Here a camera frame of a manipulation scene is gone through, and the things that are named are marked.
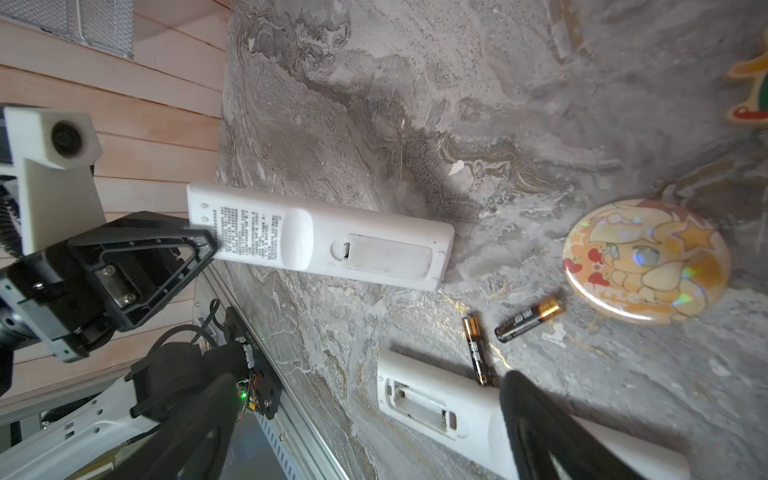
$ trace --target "battery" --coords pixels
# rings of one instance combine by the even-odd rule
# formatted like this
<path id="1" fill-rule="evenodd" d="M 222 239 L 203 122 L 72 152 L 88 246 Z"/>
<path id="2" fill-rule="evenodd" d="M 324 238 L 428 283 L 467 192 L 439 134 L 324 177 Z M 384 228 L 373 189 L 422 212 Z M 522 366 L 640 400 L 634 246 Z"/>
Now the battery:
<path id="1" fill-rule="evenodd" d="M 462 318 L 462 325 L 464 326 L 464 335 L 467 337 L 469 355 L 472 357 L 472 369 L 475 370 L 478 383 L 481 386 L 486 386 L 490 380 L 488 379 L 488 365 L 485 363 L 480 322 L 477 316 L 469 314 Z"/>
<path id="2" fill-rule="evenodd" d="M 499 342 L 506 343 L 564 311 L 565 308 L 552 295 L 538 305 L 532 306 L 523 313 L 519 313 L 497 326 L 494 329 L 494 333 Z"/>

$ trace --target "wooden cutout toy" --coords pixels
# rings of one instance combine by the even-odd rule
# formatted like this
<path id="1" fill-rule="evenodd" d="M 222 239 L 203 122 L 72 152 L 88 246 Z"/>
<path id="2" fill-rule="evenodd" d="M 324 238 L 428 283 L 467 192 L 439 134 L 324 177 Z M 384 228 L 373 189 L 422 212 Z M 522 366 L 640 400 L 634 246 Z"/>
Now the wooden cutout toy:
<path id="1" fill-rule="evenodd" d="M 752 80 L 747 100 L 726 113 L 729 122 L 747 127 L 768 127 L 768 29 L 763 33 L 766 53 L 749 61 L 740 61 L 728 71 L 732 80 Z"/>

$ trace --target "screw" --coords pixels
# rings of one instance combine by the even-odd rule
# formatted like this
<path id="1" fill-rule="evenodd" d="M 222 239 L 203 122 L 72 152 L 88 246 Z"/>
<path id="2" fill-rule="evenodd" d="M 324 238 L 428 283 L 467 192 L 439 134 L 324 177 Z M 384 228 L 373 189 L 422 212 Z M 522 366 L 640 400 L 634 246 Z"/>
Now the screw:
<path id="1" fill-rule="evenodd" d="M 120 306 L 128 306 L 131 305 L 133 302 L 137 300 L 136 293 L 129 292 L 120 297 L 118 300 L 118 305 Z"/>

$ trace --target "marble surface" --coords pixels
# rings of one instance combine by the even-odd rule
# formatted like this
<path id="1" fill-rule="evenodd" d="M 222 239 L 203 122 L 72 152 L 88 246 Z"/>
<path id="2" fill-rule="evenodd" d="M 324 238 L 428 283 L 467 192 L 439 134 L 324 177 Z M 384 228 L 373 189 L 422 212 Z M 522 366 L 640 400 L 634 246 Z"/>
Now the marble surface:
<path id="1" fill-rule="evenodd" d="M 569 412 L 684 453 L 694 478 L 764 477 L 768 134 L 723 122 L 748 90 L 722 80 L 760 53 L 764 2 L 233 0 L 232 12 L 221 183 L 451 223 L 441 290 L 480 312 L 497 383 L 519 369 Z M 733 261 L 718 304 L 638 326 L 575 296 L 566 235 L 632 197 L 718 227 Z M 350 478 L 493 477 L 376 407 L 382 349 L 470 375 L 443 296 L 217 268 Z M 490 340 L 553 292 L 566 313 Z"/>

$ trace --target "metal mesh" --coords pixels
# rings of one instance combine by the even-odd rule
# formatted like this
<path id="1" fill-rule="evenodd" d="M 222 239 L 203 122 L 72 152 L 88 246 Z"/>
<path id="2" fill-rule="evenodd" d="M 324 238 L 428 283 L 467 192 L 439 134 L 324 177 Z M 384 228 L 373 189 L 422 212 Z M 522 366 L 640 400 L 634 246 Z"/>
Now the metal mesh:
<path id="1" fill-rule="evenodd" d="M 133 0 L 0 0 L 0 18 L 133 58 Z"/>

